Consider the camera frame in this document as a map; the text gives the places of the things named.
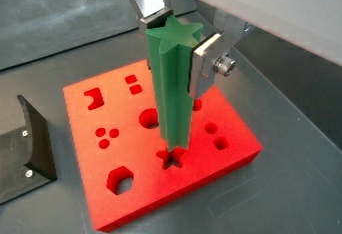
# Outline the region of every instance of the metal bracket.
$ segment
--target metal bracket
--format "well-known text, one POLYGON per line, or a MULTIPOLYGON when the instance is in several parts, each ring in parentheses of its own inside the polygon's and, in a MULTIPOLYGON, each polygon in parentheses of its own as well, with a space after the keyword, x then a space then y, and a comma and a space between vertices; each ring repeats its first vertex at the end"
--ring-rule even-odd
POLYGON ((0 135, 0 205, 57 179, 47 120, 17 99, 25 126, 0 135))
POLYGON ((215 75, 227 77, 235 67, 230 58, 230 48, 248 33, 251 25, 216 9, 214 16, 216 33, 208 36, 192 50, 188 94, 194 99, 202 97, 214 85, 215 75))
POLYGON ((159 28, 166 25, 166 19, 174 14, 174 10, 167 8, 164 0, 129 0, 137 20, 139 20, 139 33, 146 38, 146 30, 159 28))

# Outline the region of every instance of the hole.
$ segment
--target hole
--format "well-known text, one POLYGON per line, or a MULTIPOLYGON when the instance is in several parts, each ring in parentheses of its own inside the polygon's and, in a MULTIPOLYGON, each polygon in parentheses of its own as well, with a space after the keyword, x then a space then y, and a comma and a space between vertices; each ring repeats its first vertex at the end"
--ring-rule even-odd
POLYGON ((175 166, 178 168, 180 168, 180 163, 174 159, 174 157, 168 157, 164 165, 163 165, 163 169, 168 169, 171 166, 175 166))
POLYGON ((132 84, 133 82, 137 81, 135 75, 127 76, 127 77, 124 78, 124 80, 125 80, 125 83, 127 83, 127 84, 132 84))
POLYGON ((108 146, 109 146, 109 141, 108 141, 107 139, 100 140, 100 142, 99 142, 99 147, 100 147, 101 149, 107 149, 108 146))
POLYGON ((116 138, 119 136, 119 130, 117 129, 112 129, 111 131, 109 131, 109 137, 111 138, 116 138))
POLYGON ((156 152, 156 156, 163 160, 163 169, 168 169, 171 166, 182 168, 183 164, 179 159, 184 154, 184 150, 176 147, 171 152, 166 149, 156 152))
POLYGON ((218 132, 218 125, 214 123, 207 123, 204 129, 208 134, 215 134, 218 132))
POLYGON ((214 144, 218 150, 224 150, 228 147, 228 141, 223 136, 214 140, 214 144))
POLYGON ((96 134, 97 137, 104 136, 104 134, 105 134, 105 129, 104 129, 104 128, 97 128, 95 134, 96 134))
POLYGON ((131 90, 131 94, 139 94, 139 93, 141 93, 143 88, 140 85, 133 85, 129 87, 129 90, 131 90))
POLYGON ((93 88, 84 92, 85 96, 92 97, 92 103, 88 106, 88 110, 95 110, 104 105, 100 88, 93 88))
POLYGON ((132 183, 133 173, 121 166, 109 172, 105 187, 115 195, 121 195, 131 190, 132 183))
POLYGON ((147 109, 140 113, 139 123, 147 129, 154 129, 159 126, 156 109, 147 109))
POLYGON ((192 111, 199 111, 202 109, 202 100, 194 100, 194 105, 192 105, 192 111))

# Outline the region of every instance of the circular hole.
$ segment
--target circular hole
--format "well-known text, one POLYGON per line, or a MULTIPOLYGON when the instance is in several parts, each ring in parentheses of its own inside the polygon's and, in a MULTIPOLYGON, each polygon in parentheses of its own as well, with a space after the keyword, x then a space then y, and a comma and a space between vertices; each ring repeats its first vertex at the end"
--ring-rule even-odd
POLYGON ((194 100, 194 105, 192 105, 192 111, 199 111, 202 109, 202 100, 194 100))
POLYGON ((119 130, 117 129, 112 129, 111 131, 109 131, 109 137, 111 138, 116 138, 119 136, 119 130))
POLYGON ((109 141, 108 141, 107 139, 100 140, 100 142, 99 142, 99 147, 100 147, 101 149, 107 149, 108 146, 109 146, 109 141))
POLYGON ((228 147, 228 141, 223 136, 218 137, 214 140, 214 144, 218 150, 223 150, 228 147))
POLYGON ((214 123, 207 123, 204 129, 208 134, 215 134, 218 132, 218 125, 214 123))
POLYGON ((96 134, 97 137, 104 136, 104 134, 105 134, 105 129, 104 129, 104 128, 99 128, 99 129, 96 130, 95 134, 96 134))
POLYGON ((140 113, 139 123, 147 129, 154 129, 159 126, 156 109, 147 109, 140 113))

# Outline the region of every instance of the screw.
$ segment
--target screw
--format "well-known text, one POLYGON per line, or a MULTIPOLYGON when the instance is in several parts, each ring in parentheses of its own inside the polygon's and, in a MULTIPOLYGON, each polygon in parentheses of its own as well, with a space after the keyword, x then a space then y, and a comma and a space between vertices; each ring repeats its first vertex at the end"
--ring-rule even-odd
POLYGON ((219 56, 214 63, 214 70, 224 77, 227 77, 235 67, 235 61, 228 57, 227 54, 219 56))
POLYGON ((27 172, 25 172, 25 177, 27 178, 31 178, 33 176, 33 171, 32 170, 28 170, 27 172))
POLYGON ((251 24, 247 22, 243 31, 247 32, 251 29, 251 24))

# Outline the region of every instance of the hexagonal hole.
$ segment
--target hexagonal hole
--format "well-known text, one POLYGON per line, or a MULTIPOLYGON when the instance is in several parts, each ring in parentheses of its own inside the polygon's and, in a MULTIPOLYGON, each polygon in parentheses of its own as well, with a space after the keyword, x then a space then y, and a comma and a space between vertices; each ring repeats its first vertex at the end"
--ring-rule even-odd
POLYGON ((121 166, 109 172, 105 186, 115 195, 121 195, 131 190, 132 182, 133 173, 121 166))

